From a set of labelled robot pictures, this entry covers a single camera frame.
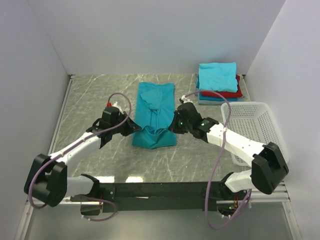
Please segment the wall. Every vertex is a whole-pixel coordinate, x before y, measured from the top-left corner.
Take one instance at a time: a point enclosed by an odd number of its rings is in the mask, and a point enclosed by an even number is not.
[[[291,154],[285,179],[303,239],[319,239],[320,1],[287,0],[246,76],[270,105]]]
[[[29,0],[69,74],[246,74],[285,0]]]
[[[26,0],[0,7],[0,239],[13,239],[33,158],[48,152],[68,75]]]

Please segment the laundry basket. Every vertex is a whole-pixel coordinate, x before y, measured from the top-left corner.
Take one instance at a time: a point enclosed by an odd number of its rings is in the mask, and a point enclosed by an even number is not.
[[[228,128],[250,140],[268,144],[273,142],[277,144],[286,161],[289,162],[289,154],[285,147],[284,140],[281,136],[275,118],[270,107],[264,102],[243,101],[230,102],[231,117]],[[229,108],[226,103],[221,105],[223,122],[229,114]],[[247,164],[238,156],[231,154],[234,164],[247,166]]]

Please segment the purple cable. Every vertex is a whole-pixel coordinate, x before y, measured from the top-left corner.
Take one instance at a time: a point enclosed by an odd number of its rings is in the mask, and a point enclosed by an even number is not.
[[[112,201],[98,199],[98,198],[94,198],[94,197],[88,197],[88,196],[85,196],[85,195],[83,195],[83,197],[85,197],[86,199],[91,200],[91,201],[104,202],[104,203],[107,203],[107,204],[111,204],[113,206],[113,208],[114,208],[113,213],[110,216],[106,217],[106,218],[94,219],[94,218],[89,218],[87,216],[83,216],[84,219],[87,219],[87,220],[92,221],[92,222],[103,222],[103,221],[111,219],[114,215],[116,215],[117,206]]]
[[[230,117],[231,117],[231,106],[230,106],[230,103],[228,102],[228,100],[222,96],[220,93],[216,92],[216,91],[211,91],[211,90],[199,90],[199,91],[195,91],[195,92],[192,92],[192,93],[189,93],[187,94],[185,97],[187,98],[188,96],[191,96],[193,94],[197,94],[197,93],[201,93],[201,92],[211,92],[211,93],[214,93],[216,95],[218,95],[220,98],[222,98],[225,103],[228,105],[228,108],[229,108],[229,113],[228,113],[228,117],[226,118],[226,121],[224,123],[224,127],[226,128],[229,121],[230,121]],[[236,211],[232,214],[232,216],[230,217],[230,219],[228,221],[226,221],[224,224],[222,224],[221,226],[213,226],[210,222],[210,218],[209,218],[209,211],[208,211],[208,205],[209,205],[209,193],[210,193],[210,187],[211,187],[211,182],[212,182],[212,179],[214,178],[214,174],[215,174],[215,171],[217,170],[217,167],[218,167],[218,164],[221,160],[221,157],[225,151],[225,146],[226,146],[226,131],[224,130],[223,131],[223,138],[222,138],[222,146],[221,146],[221,149],[220,149],[220,152],[219,152],[219,155],[218,155],[218,158],[216,160],[216,163],[213,167],[213,170],[212,170],[212,173],[211,173],[211,176],[210,176],[210,179],[208,181],[208,184],[206,186],[206,192],[205,192],[205,200],[204,200],[204,214],[205,214],[205,217],[206,217],[206,220],[207,220],[207,223],[209,225],[209,227],[211,229],[214,229],[214,230],[220,230],[220,229],[223,229],[224,227],[226,227],[236,216],[240,215],[243,210],[246,208],[246,206],[249,204],[249,201],[250,201],[250,197],[251,197],[251,190],[249,190],[247,192],[247,194],[245,195],[243,201],[241,202],[240,206],[236,209]]]
[[[127,100],[128,104],[129,104],[129,112],[128,112],[128,115],[125,117],[125,119],[124,119],[122,122],[120,122],[119,124],[117,124],[117,125],[115,125],[115,126],[113,126],[113,127],[104,129],[104,130],[99,131],[99,132],[96,132],[96,133],[94,133],[94,134],[91,134],[91,135],[85,137],[84,139],[81,139],[81,140],[77,141],[74,145],[70,146],[69,148],[67,148],[67,149],[63,152],[64,155],[65,155],[65,154],[68,154],[70,151],[72,151],[73,149],[75,149],[76,147],[78,147],[80,144],[84,143],[84,142],[87,141],[88,139],[90,139],[90,138],[92,138],[92,137],[94,137],[94,136],[97,136],[97,135],[99,135],[99,134],[103,134],[103,133],[106,133],[106,132],[111,131],[111,130],[113,130],[113,129],[116,129],[116,128],[118,128],[119,126],[121,126],[122,124],[124,124],[124,123],[128,120],[128,118],[129,118],[129,116],[130,116],[130,114],[131,114],[131,110],[132,110],[131,102],[130,102],[129,98],[128,98],[126,95],[124,95],[123,93],[121,93],[121,92],[115,92],[115,93],[113,93],[113,94],[110,95],[110,97],[109,97],[109,99],[108,99],[108,103],[110,102],[111,97],[114,96],[114,95],[121,95],[121,96],[123,96],[123,97]],[[33,198],[32,198],[32,190],[33,190],[33,188],[34,188],[34,185],[35,185],[35,183],[36,183],[36,180],[37,180],[39,174],[40,174],[48,165],[50,165],[52,162],[58,160],[58,159],[61,158],[61,157],[62,157],[62,154],[60,153],[60,154],[58,154],[57,156],[55,156],[54,158],[50,159],[48,162],[46,162],[42,167],[40,167],[40,169],[35,173],[32,181],[31,181],[31,183],[30,183],[29,191],[28,191],[28,201],[30,202],[31,206],[34,207],[35,209],[42,209],[42,208],[44,208],[44,207],[47,205],[47,204],[44,204],[44,205],[41,205],[41,206],[37,206],[37,205],[35,205],[35,203],[34,203],[34,200],[33,200]],[[116,205],[114,205],[114,204],[112,204],[112,205],[114,206],[114,214],[112,214],[110,217],[113,217],[113,216],[116,214],[116,212],[117,212]]]

